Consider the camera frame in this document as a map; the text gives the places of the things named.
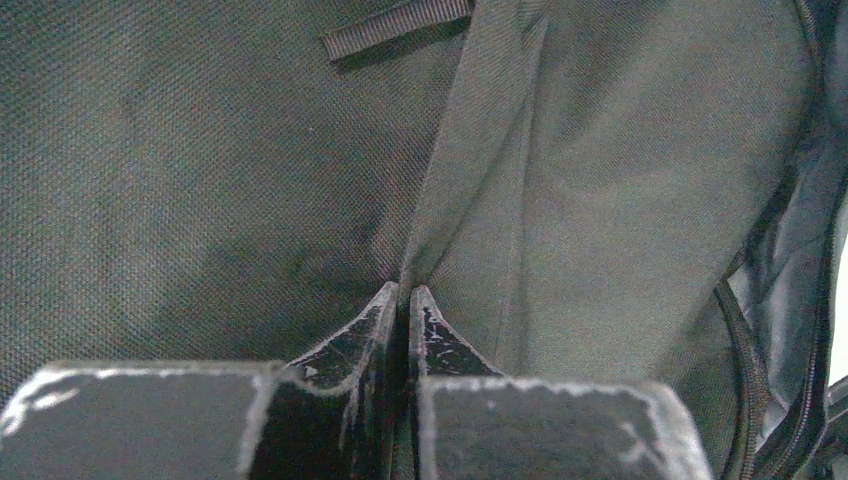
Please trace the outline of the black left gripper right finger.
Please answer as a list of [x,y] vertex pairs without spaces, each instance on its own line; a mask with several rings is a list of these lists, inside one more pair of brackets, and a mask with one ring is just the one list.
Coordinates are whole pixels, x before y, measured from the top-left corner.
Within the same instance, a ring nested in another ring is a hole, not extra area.
[[504,374],[410,297],[412,429],[420,479],[708,479],[694,421],[653,382],[604,384]]

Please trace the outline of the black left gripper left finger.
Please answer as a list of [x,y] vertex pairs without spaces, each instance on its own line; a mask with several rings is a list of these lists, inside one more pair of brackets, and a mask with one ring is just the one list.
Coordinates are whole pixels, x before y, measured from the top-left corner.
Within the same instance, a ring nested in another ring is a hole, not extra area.
[[1,416],[5,479],[386,479],[398,287],[289,362],[55,362]]

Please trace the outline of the black student backpack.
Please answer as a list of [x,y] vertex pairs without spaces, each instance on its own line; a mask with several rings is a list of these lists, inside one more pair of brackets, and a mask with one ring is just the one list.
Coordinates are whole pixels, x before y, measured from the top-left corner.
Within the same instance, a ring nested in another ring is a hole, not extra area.
[[828,476],[843,1],[5,1],[1,416],[55,362],[289,363],[397,285],[504,374],[653,382]]

